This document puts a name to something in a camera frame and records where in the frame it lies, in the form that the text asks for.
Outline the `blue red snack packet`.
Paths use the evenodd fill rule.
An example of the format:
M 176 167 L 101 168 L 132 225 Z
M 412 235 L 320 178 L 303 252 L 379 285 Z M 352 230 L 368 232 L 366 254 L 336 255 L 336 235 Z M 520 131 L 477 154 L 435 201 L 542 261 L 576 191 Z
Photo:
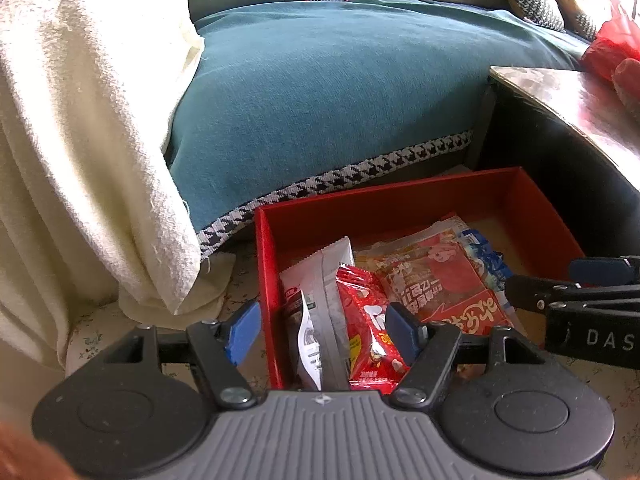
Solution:
M 504 289 L 506 288 L 506 280 L 513 273 L 504 262 L 503 254 L 496 252 L 489 240 L 480 231 L 474 229 L 465 229 L 459 232 L 458 242 L 462 245 L 485 286 L 496 295 L 500 307 L 507 314 L 512 314 L 515 309 L 506 299 Z

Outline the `red Trolli candy bag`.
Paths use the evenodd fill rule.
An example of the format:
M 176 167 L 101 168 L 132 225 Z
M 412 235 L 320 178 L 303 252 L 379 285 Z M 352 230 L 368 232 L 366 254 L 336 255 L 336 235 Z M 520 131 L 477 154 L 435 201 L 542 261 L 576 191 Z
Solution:
M 386 330 L 384 289 L 374 274 L 348 264 L 338 268 L 335 281 L 347 326 L 350 388 L 388 396 L 408 366 Z

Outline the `orange red spicy snack packet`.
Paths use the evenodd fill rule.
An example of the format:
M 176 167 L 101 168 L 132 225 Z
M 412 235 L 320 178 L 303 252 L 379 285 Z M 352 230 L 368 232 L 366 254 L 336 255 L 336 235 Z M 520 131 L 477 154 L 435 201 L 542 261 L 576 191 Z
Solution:
M 515 311 L 507 314 L 500 307 L 458 242 L 465 229 L 473 228 L 450 216 L 425 230 L 358 250 L 356 266 L 372 272 L 387 298 L 421 322 L 447 322 L 471 335 L 486 335 L 496 325 L 521 330 Z

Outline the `red white flat packet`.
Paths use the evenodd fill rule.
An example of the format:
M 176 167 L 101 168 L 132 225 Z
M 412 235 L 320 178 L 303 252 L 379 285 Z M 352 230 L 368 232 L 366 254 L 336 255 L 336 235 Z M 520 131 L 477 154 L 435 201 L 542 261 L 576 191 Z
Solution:
M 344 236 L 280 273 L 288 352 L 306 390 L 349 388 L 349 339 L 336 274 L 354 263 Z

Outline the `red cardboard box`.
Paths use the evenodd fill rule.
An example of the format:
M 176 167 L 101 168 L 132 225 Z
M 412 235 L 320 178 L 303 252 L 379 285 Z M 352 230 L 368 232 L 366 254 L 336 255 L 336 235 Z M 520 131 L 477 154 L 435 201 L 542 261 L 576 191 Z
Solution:
M 348 237 L 352 247 L 418 232 L 448 214 L 480 230 L 511 269 L 565 281 L 584 254 L 547 197 L 521 168 L 453 174 L 291 200 L 255 214 L 262 328 L 270 385 L 290 388 L 294 372 L 281 271 Z

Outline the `marble top coffee table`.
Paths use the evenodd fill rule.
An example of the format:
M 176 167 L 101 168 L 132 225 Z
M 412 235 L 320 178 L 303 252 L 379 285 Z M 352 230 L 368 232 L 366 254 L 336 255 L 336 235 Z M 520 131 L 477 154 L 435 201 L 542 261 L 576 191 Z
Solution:
M 480 162 L 520 166 L 588 254 L 639 250 L 639 125 L 576 70 L 491 67 Z

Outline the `red plastic bag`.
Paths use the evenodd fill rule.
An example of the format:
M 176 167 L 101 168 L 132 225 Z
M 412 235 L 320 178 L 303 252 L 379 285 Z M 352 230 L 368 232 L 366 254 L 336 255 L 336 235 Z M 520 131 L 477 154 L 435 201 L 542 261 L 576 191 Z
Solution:
M 582 65 L 609 84 L 628 112 L 639 120 L 639 25 L 618 0 L 582 56 Z

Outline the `teal sofa cushion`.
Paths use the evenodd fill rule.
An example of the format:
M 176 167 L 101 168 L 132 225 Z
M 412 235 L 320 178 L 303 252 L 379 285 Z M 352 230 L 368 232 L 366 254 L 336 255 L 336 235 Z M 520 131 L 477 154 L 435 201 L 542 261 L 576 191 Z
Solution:
M 281 1 L 200 18 L 171 177 L 203 257 L 267 204 L 351 188 L 471 142 L 491 67 L 574 70 L 587 44 L 503 10 Z

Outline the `cream white blanket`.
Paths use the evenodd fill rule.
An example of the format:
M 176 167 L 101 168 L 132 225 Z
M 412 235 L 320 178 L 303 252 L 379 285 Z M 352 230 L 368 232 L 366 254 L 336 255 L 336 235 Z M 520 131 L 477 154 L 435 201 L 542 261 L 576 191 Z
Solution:
M 204 50 L 186 0 L 1 0 L 1 338 L 64 367 L 81 311 L 223 297 L 165 162 Z

